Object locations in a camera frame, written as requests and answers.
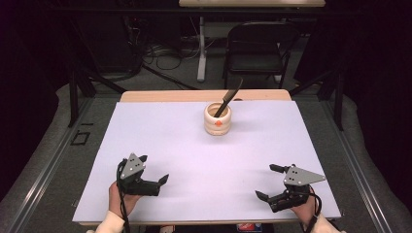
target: white table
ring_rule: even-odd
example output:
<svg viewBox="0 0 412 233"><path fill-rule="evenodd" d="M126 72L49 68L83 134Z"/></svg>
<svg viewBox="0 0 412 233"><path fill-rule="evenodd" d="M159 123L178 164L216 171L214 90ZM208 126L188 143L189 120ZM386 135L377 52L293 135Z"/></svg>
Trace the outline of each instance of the white table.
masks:
<svg viewBox="0 0 412 233"><path fill-rule="evenodd" d="M284 210L273 214L255 191L277 195L285 174L269 164L323 175L296 104L285 90L239 90L229 104L232 127L224 136L203 128L203 110L224 90L125 92L96 155L73 221L101 222L108 187L118 164L132 152L146 154L142 179L169 174L157 197L143 197L130 214L132 224L222 224L297 220ZM327 181L314 183L326 217L340 217Z"/></svg>
<svg viewBox="0 0 412 233"><path fill-rule="evenodd" d="M179 5L181 7L190 8L210 8L210 7L235 7L235 8L310 8L310 7L323 7L325 0L180 0ZM230 27L220 27L220 33L228 32ZM206 70L206 49L205 49L205 21L203 17L200 17L199 22L199 40L200 40L200 57L199 67L197 70L197 81L205 81Z"/></svg>

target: small white cup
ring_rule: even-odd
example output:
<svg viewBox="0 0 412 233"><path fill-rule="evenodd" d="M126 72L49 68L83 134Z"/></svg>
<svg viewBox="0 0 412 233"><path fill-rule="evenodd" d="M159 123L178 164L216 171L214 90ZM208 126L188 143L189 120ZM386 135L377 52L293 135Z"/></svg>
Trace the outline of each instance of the small white cup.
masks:
<svg viewBox="0 0 412 233"><path fill-rule="evenodd" d="M219 117L214 117L222 103L212 103L205 108L204 126L206 132L214 136L226 134L231 125L231 109L226 106Z"/></svg>

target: white paper sheet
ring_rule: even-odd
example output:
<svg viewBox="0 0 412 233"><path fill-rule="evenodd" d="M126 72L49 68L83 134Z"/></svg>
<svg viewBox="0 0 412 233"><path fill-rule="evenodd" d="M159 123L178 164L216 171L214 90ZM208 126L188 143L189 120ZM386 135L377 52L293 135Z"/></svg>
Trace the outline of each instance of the white paper sheet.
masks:
<svg viewBox="0 0 412 233"><path fill-rule="evenodd" d="M132 152L147 155L142 179L169 180L157 197L143 197L131 222L205 222L294 219L272 213L255 190L269 196L285 190L285 174L270 164L324 171L293 101L235 101L232 126L223 136L203 127L209 102L118 103L73 217L100 222L118 164ZM340 217L328 182L314 183L326 217Z"/></svg>

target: dark background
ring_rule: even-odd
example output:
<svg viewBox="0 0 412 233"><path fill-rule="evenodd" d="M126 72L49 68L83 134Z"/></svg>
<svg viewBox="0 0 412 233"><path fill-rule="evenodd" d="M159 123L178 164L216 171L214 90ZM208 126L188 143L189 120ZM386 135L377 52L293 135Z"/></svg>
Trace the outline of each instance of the dark background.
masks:
<svg viewBox="0 0 412 233"><path fill-rule="evenodd" d="M70 4L87 4L72 1ZM169 1L176 7L177 1ZM64 53L61 38L53 33L60 25L70 35L73 53L90 69L98 72L128 72L133 62L127 45L127 34L121 18L105 17L89 21L80 17L71 23L50 20L34 1L4 1L0 14L0 94L1 94L1 192L13 185L21 169L41 141L56 111L55 92L68 83L70 56ZM345 94L358 106L358 117L365 146L395 195L412 208L408 171L411 168L410 108L412 106L412 16L408 0L394 1L326 1L332 10L363 11L363 17L352 20L319 20L305 54L296 71L296 78L306 82L325 70L332 69L341 54L349 54L346 63ZM185 34L178 17L152 18L151 29L158 29L162 20L174 21L170 32L151 33L160 41L177 47L179 34ZM79 37L76 30L86 34ZM119 37L108 40L107 33ZM359 39L359 46L348 42ZM90 53L90 45L97 52ZM129 54L131 59L116 59Z"/></svg>

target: person's hand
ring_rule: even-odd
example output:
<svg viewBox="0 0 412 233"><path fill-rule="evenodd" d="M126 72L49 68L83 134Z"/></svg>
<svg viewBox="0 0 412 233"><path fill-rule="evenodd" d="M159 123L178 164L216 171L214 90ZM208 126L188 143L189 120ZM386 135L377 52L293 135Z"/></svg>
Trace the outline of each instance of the person's hand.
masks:
<svg viewBox="0 0 412 233"><path fill-rule="evenodd" d="M315 209L316 200L314 196L309 196L305 204L291 208L294 214L300 219L305 229L308 227L310 220L315 214Z"/></svg>
<svg viewBox="0 0 412 233"><path fill-rule="evenodd" d="M127 215L131 213L131 211L134 209L134 206L136 206L137 201L141 197L142 196L139 195L124 195L123 201L126 207ZM120 195L116 182L112 183L112 185L110 185L109 187L109 211L115 213L117 216L122 218L120 210Z"/></svg>

